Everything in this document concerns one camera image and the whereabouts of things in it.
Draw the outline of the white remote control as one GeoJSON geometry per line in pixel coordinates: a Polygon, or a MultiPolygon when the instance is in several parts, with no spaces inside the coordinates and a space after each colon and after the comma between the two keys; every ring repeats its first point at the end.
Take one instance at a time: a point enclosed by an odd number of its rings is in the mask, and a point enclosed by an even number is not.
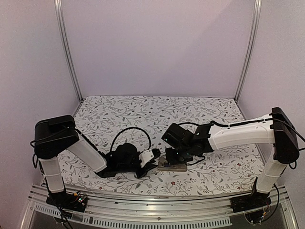
{"type": "Polygon", "coordinates": [[[172,172],[186,172],[187,171],[187,165],[185,164],[179,164],[179,165],[170,165],[168,162],[164,166],[158,165],[158,170],[160,171],[172,171],[172,172]]]}

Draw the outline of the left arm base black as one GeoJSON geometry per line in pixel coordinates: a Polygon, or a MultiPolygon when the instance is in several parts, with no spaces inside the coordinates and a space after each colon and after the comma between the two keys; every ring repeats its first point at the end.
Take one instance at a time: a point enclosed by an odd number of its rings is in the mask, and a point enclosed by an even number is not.
{"type": "Polygon", "coordinates": [[[66,192],[66,189],[58,193],[51,193],[49,191],[46,203],[60,209],[85,212],[88,203],[88,196],[80,191],[70,194],[66,192]]]}

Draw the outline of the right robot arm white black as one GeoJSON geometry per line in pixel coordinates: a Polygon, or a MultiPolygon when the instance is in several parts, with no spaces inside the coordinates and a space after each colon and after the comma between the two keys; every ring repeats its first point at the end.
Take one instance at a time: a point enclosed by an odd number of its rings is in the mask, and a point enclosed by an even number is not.
{"type": "Polygon", "coordinates": [[[198,125],[193,133],[173,123],[162,135],[162,140],[170,145],[166,149],[166,159],[171,165],[186,163],[193,156],[203,156],[231,146],[271,144],[273,153],[255,179],[252,194],[246,198],[250,208],[264,202],[287,165],[299,158],[299,138],[302,136],[279,107],[272,108],[269,114],[243,122],[220,124],[211,121],[198,125]]]}

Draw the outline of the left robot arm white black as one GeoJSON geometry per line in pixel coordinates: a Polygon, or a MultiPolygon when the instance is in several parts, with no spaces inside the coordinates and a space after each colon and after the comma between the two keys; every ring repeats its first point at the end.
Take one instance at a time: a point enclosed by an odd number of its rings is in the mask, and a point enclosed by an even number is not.
{"type": "Polygon", "coordinates": [[[60,207],[67,207],[71,203],[71,197],[65,191],[59,165],[58,157],[62,152],[74,154],[102,178],[126,172],[135,172],[141,177],[145,175],[149,162],[154,158],[150,148],[139,152],[129,143],[118,146],[116,151],[102,153],[76,128],[71,115],[39,121],[34,127],[34,140],[31,145],[41,164],[52,199],[60,207]]]}

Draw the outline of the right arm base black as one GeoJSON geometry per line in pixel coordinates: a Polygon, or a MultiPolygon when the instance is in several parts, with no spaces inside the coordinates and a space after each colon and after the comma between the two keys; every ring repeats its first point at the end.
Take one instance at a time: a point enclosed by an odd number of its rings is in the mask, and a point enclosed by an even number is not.
{"type": "Polygon", "coordinates": [[[258,191],[256,183],[254,183],[250,194],[230,199],[230,208],[233,213],[260,208],[271,203],[269,195],[270,192],[263,193],[258,191]]]}

